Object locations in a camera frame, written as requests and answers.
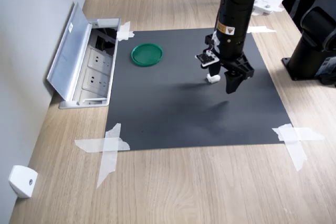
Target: green plastic lid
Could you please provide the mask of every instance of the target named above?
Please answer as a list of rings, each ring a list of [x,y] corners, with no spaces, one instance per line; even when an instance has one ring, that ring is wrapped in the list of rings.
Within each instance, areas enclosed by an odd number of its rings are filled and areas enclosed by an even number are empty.
[[[163,50],[156,44],[141,44],[132,50],[132,60],[141,67],[149,67],[158,63],[163,56]]]

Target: black mat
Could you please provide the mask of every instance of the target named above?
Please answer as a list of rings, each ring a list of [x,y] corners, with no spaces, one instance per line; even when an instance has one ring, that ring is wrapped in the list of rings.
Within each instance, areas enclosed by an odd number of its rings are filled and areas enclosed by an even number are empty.
[[[194,58],[212,29],[141,31],[121,41],[106,131],[121,123],[120,137],[131,150],[279,143],[272,130],[290,123],[251,34],[245,54],[255,68],[233,94],[221,81],[209,85],[207,70]],[[164,51],[151,67],[131,61],[132,49],[156,43]]]

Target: white wall bracket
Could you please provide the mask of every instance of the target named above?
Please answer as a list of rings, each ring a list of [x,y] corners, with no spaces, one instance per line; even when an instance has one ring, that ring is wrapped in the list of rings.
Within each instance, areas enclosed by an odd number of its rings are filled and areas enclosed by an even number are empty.
[[[253,8],[256,13],[271,14],[282,10],[280,7],[282,1],[284,0],[255,0]]]
[[[30,198],[33,194],[37,172],[22,165],[14,165],[9,176],[9,184],[19,198]]]

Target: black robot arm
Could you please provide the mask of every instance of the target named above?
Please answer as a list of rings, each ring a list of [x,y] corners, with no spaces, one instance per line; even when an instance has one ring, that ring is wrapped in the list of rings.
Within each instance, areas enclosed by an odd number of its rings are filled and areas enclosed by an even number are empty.
[[[205,38],[209,47],[196,56],[201,61],[201,67],[209,69],[210,77],[218,75],[221,67],[227,69],[228,94],[235,92],[242,81],[254,74],[243,52],[254,1],[220,0],[215,31]]]

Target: wooden table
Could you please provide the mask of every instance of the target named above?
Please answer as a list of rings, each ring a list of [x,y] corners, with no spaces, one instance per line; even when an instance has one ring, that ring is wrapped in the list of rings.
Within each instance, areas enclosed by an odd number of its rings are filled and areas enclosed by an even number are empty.
[[[132,30],[213,27],[219,0],[87,0],[91,17],[121,17]],[[336,89],[293,82],[280,61],[300,33],[286,12],[252,17],[253,34],[295,127],[321,132],[303,142],[297,172],[285,145],[122,152],[96,190],[101,154],[75,139],[104,136],[108,108],[59,110],[55,96],[29,167],[33,197],[18,200],[11,223],[335,223]]]

